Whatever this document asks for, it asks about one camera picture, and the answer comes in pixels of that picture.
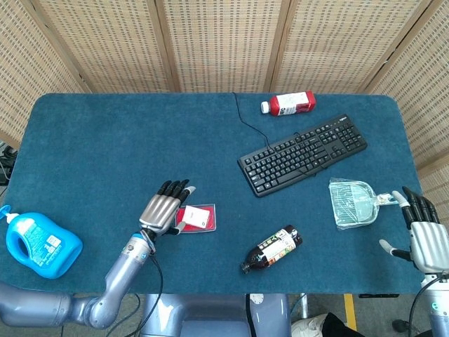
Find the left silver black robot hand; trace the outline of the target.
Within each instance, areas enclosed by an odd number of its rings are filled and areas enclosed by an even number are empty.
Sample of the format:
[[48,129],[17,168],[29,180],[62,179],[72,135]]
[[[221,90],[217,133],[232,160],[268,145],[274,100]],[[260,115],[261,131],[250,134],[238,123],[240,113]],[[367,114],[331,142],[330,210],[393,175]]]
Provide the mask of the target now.
[[155,236],[180,234],[184,225],[174,226],[173,219],[184,201],[196,190],[193,185],[187,186],[188,182],[188,179],[164,182],[142,212],[140,227]]

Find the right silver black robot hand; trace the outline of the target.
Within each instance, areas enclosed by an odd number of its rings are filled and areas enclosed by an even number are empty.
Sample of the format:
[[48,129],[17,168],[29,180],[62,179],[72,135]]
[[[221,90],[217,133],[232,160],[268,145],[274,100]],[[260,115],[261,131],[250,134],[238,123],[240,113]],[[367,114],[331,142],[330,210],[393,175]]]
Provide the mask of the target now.
[[440,223],[434,204],[408,187],[391,195],[398,202],[410,238],[410,249],[393,247],[384,239],[380,246],[389,255],[410,261],[423,274],[449,273],[449,231]]

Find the small white box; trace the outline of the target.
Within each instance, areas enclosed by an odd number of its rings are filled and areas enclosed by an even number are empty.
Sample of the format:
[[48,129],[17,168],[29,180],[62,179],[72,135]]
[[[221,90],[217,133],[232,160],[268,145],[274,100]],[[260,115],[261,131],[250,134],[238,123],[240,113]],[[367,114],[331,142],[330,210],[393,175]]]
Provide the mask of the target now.
[[193,206],[186,206],[182,222],[185,223],[185,229],[204,230],[208,225],[210,218],[210,211],[208,209],[201,209]]

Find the red and white packaged card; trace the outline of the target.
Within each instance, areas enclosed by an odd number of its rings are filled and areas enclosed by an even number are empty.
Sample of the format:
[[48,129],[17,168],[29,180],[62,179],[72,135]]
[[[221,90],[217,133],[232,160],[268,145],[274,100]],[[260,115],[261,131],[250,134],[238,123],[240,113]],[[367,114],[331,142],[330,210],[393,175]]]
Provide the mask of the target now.
[[[186,206],[182,206],[178,209],[176,215],[175,215],[175,226],[178,227],[182,222],[183,213]],[[215,214],[215,205],[214,204],[202,204],[202,205],[193,205],[193,207],[201,208],[201,209],[208,209],[210,211],[210,218],[208,221],[208,225],[206,229],[204,230],[188,230],[185,229],[185,226],[182,228],[181,233],[182,234],[194,234],[194,233],[203,233],[203,232],[213,232],[216,230],[216,214]]]

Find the blue table cloth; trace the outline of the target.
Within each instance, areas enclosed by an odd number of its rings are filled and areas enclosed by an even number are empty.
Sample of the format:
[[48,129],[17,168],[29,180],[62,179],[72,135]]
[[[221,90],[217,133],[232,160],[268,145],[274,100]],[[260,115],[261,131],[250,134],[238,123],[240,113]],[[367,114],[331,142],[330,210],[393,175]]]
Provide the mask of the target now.
[[[262,114],[266,93],[47,94],[35,103],[4,201],[37,211],[78,235],[83,251],[58,279],[45,279],[8,252],[0,220],[0,281],[27,289],[101,292],[105,276],[167,180],[196,190],[188,205],[214,204],[217,228],[156,241],[138,293],[415,293],[422,275],[379,245],[409,247],[397,206],[350,230],[336,228],[328,183],[346,178],[378,193],[420,190],[396,102],[385,95],[320,94],[316,108]],[[253,194],[238,160],[296,132],[348,115],[367,148],[266,197]],[[260,242],[292,225],[302,244],[270,267],[244,274]]]

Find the clear packaged green dustpan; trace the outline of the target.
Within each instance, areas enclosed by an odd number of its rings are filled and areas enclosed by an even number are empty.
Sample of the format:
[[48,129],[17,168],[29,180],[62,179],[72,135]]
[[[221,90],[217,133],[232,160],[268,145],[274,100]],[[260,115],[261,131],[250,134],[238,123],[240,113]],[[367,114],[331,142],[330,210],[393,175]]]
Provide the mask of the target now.
[[331,178],[328,189],[339,230],[370,225],[376,221],[381,206],[398,204],[390,193],[377,194],[360,180]]

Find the dark brown drink bottle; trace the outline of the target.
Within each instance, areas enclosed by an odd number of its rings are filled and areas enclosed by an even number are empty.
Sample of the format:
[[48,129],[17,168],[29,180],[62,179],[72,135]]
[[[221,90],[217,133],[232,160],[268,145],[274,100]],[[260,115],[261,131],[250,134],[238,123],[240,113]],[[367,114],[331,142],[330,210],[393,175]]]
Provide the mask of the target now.
[[263,242],[254,246],[241,263],[244,274],[253,270],[263,270],[302,244],[302,236],[292,225],[287,225]]

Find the grey robot torso base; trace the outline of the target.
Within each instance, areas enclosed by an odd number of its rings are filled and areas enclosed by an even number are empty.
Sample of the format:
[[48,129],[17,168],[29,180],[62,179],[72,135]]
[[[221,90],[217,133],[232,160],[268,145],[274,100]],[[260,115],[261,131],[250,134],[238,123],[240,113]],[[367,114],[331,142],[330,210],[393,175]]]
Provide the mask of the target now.
[[149,294],[139,337],[291,337],[284,293]]

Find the black cloth bag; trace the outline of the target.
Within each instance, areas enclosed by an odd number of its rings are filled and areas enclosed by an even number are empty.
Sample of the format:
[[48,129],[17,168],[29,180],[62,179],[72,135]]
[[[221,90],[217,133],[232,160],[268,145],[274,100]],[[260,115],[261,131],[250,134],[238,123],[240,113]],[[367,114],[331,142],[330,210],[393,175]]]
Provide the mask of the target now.
[[361,333],[350,329],[331,312],[326,315],[323,321],[321,333],[323,337],[365,337]]

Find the blue detergent bottle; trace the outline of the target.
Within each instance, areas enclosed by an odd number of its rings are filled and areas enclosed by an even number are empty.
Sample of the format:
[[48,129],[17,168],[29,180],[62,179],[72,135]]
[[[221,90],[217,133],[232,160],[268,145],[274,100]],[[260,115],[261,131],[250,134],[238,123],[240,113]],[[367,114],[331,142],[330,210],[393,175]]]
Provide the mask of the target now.
[[19,263],[46,279],[57,279],[71,268],[83,242],[42,213],[13,213],[10,205],[0,207],[6,219],[6,247]]

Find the white sneaker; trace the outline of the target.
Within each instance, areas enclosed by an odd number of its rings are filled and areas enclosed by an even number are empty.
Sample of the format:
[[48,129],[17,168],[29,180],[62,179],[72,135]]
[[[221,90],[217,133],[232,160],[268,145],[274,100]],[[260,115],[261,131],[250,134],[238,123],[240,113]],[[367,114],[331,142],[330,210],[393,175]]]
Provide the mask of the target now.
[[291,337],[323,337],[322,329],[327,314],[300,319],[291,325]]

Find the black computer keyboard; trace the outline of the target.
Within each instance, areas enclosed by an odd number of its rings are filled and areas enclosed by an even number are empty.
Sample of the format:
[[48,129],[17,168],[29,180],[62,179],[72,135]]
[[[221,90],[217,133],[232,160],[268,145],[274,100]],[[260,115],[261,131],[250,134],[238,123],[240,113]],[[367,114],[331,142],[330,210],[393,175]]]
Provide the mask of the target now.
[[238,160],[256,197],[282,190],[315,176],[368,146],[346,114],[242,156]]

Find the red drink bottle white cap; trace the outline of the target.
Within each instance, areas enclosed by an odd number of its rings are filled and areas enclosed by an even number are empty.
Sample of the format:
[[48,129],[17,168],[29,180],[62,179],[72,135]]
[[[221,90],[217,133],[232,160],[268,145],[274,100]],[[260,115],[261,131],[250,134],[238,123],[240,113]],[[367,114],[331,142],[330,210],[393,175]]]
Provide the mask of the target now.
[[275,117],[311,112],[316,106],[316,98],[312,91],[274,95],[268,101],[261,102],[263,114]]

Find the woven bamboo folding screen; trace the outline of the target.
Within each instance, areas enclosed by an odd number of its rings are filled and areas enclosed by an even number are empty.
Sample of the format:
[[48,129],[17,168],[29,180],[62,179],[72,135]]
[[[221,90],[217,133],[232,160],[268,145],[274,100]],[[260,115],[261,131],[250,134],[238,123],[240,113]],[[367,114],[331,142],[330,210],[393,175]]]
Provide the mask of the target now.
[[449,0],[0,0],[0,147],[47,93],[390,95],[449,228]]

